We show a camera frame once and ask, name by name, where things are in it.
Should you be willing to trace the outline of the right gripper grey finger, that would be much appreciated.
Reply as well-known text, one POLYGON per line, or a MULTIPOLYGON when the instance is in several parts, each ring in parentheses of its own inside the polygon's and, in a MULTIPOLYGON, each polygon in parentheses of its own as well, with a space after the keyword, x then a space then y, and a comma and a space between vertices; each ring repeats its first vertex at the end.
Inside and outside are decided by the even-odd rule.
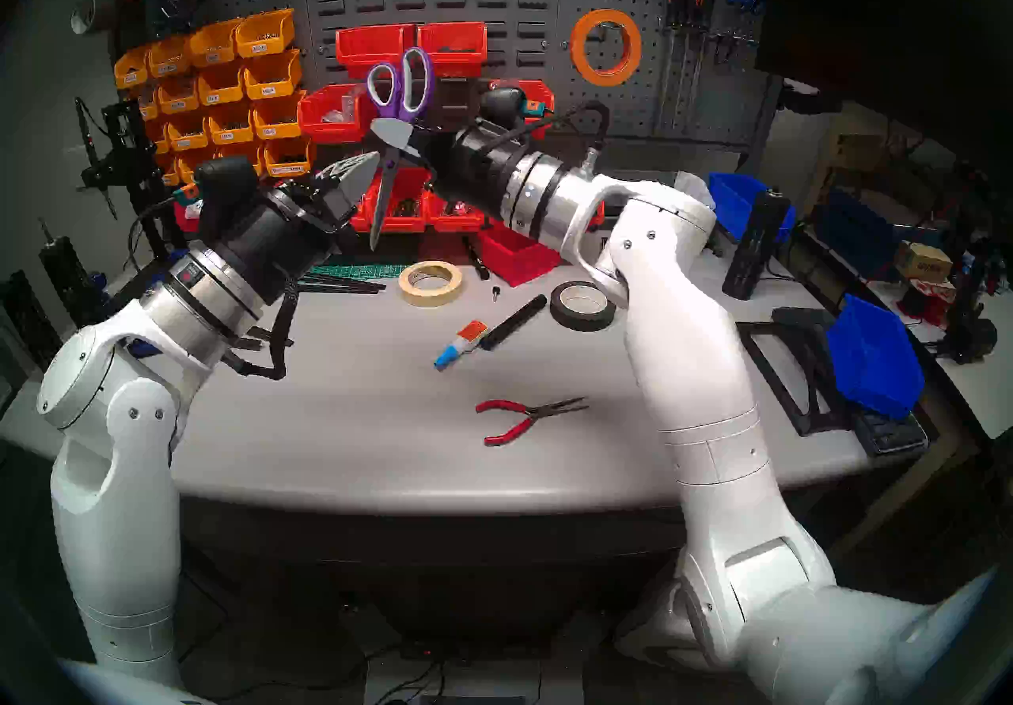
POLYGON ((400 118, 375 118, 370 130, 387 146, 395 149, 408 149, 414 135, 414 124, 400 118))

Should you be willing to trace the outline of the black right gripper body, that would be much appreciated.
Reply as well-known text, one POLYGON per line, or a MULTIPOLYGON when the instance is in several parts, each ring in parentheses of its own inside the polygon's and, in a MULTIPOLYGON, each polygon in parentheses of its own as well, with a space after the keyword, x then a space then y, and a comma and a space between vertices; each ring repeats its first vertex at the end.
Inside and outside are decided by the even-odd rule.
POLYGON ((473 119, 457 131, 421 131, 419 154, 436 195, 500 215, 517 165, 517 139, 505 140, 506 133, 487 119, 473 119))

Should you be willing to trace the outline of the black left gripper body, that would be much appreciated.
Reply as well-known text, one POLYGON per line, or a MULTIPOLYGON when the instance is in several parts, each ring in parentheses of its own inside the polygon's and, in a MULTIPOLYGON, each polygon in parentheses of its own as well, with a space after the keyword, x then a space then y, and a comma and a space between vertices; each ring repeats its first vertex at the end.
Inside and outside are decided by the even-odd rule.
POLYGON ((332 190, 264 189, 254 173, 203 173, 201 197, 201 243, 264 304, 331 254, 350 220, 333 216, 332 190))

